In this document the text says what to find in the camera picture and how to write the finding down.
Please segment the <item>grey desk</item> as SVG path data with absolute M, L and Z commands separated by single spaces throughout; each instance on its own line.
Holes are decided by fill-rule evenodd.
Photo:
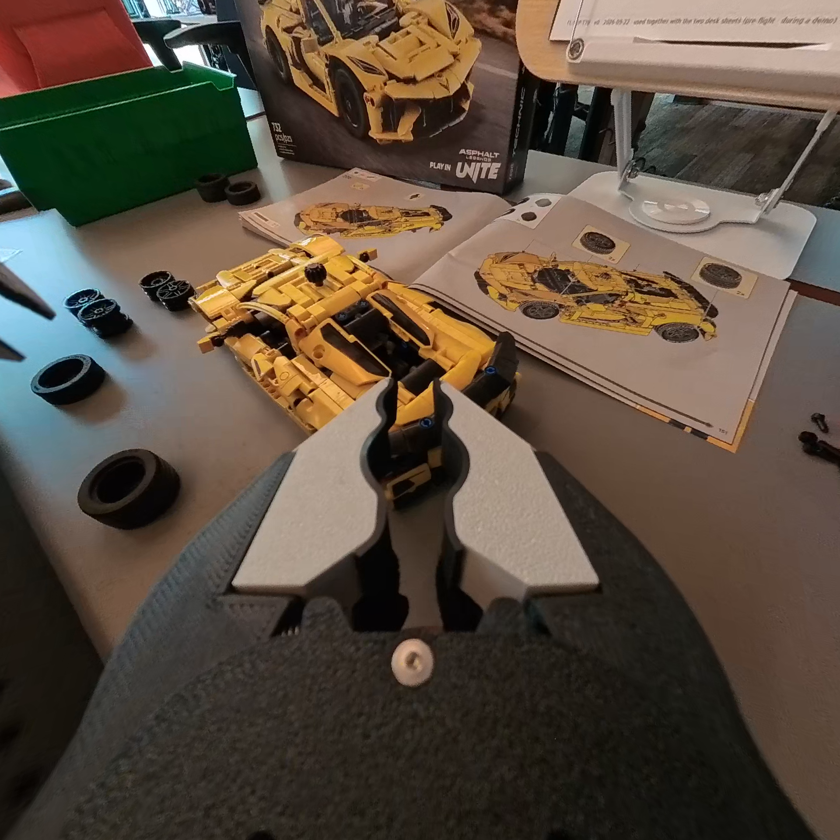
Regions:
M 600 581 L 596 591 L 496 599 L 472 631 L 446 631 L 436 571 L 443 510 L 398 532 L 401 628 L 355 629 L 333 598 L 236 593 L 232 579 L 291 462 L 298 429 L 224 356 L 194 348 L 194 314 L 139 288 L 167 268 L 197 284 L 259 244 L 218 206 L 182 196 L 72 229 L 54 213 L 9 223 L 15 270 L 57 312 L 24 314 L 10 342 L 37 370 L 89 353 L 110 393 L 70 413 L 2 373 L 6 442 L 47 550 L 89 634 L 116 641 L 64 757 L 14 838 L 814 838 L 753 740 L 717 651 L 669 572 L 700 562 L 744 614 L 772 564 L 838 548 L 814 538 L 757 554 L 733 548 L 699 512 L 637 479 L 666 541 L 649 552 L 561 460 L 572 444 L 608 466 L 641 466 L 639 422 L 596 402 L 588 433 L 559 378 L 538 455 Z M 63 306 L 97 288 L 133 321 L 102 339 Z M 132 530 L 77 504 L 105 458 L 148 449 L 181 480 L 171 507 Z M 443 509 L 448 483 L 444 474 Z

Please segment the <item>white rounded object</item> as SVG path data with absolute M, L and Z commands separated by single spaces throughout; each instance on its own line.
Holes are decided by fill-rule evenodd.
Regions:
M 760 208 L 756 196 L 648 174 L 629 181 L 625 193 L 620 193 L 618 174 L 599 172 L 576 186 L 570 194 L 705 256 L 721 258 L 724 263 L 781 280 L 791 275 L 816 225 L 812 212 L 792 203 L 779 202 L 767 214 L 758 217 Z M 650 203 L 702 201 L 710 209 L 706 223 L 715 223 L 715 226 L 650 227 L 649 218 L 634 203 L 635 197 Z

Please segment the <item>green plastic bin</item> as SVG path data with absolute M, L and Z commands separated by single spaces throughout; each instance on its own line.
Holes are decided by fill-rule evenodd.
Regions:
M 235 78 L 189 63 L 3 98 L 1 152 L 33 207 L 75 227 L 258 165 Z

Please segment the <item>toy car set box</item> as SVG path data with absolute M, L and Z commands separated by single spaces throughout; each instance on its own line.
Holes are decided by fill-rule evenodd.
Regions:
M 504 195 L 538 81 L 516 1 L 236 3 L 276 154 Z

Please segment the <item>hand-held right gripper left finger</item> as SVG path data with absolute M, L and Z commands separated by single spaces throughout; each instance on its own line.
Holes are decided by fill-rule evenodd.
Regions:
M 376 383 L 294 451 L 232 587 L 338 602 L 361 631 L 401 628 L 399 562 L 381 477 L 396 383 Z

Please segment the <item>printed instruction sheet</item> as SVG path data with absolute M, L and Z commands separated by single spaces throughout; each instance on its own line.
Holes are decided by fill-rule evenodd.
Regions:
M 549 38 L 809 46 L 838 34 L 838 1 L 563 1 Z

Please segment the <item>wheel picture instruction booklet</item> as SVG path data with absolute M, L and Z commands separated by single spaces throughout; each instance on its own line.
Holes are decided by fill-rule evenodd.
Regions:
M 476 231 L 413 286 L 731 452 L 796 298 L 786 280 L 550 193 Z

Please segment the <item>cluster of small loose bricks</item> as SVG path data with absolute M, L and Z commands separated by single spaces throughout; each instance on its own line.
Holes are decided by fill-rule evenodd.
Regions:
M 826 438 L 831 432 L 826 416 L 823 413 L 813 413 L 810 415 L 810 421 L 819 434 L 811 430 L 801 431 L 797 439 L 802 451 L 806 455 L 824 460 L 838 468 L 839 447 L 831 444 Z

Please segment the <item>yellow toy brick car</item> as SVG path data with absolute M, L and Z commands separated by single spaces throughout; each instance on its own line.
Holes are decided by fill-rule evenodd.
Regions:
M 516 395 L 518 352 L 327 235 L 304 238 L 198 287 L 202 352 L 227 347 L 271 401 L 308 434 L 380 381 L 396 383 L 391 464 L 381 483 L 397 507 L 443 476 L 433 383 L 448 383 L 495 418 Z

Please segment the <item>dark office chair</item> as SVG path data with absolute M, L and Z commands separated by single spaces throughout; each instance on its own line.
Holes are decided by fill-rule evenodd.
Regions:
M 179 70 L 185 63 L 204 65 L 234 75 L 238 87 L 257 90 L 241 25 L 215 16 L 148 17 L 133 27 L 156 63 Z

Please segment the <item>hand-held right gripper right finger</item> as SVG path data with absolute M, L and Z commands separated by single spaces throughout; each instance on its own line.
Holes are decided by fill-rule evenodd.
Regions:
M 462 392 L 434 383 L 448 483 L 437 601 L 472 631 L 496 599 L 594 592 L 600 581 L 536 451 Z

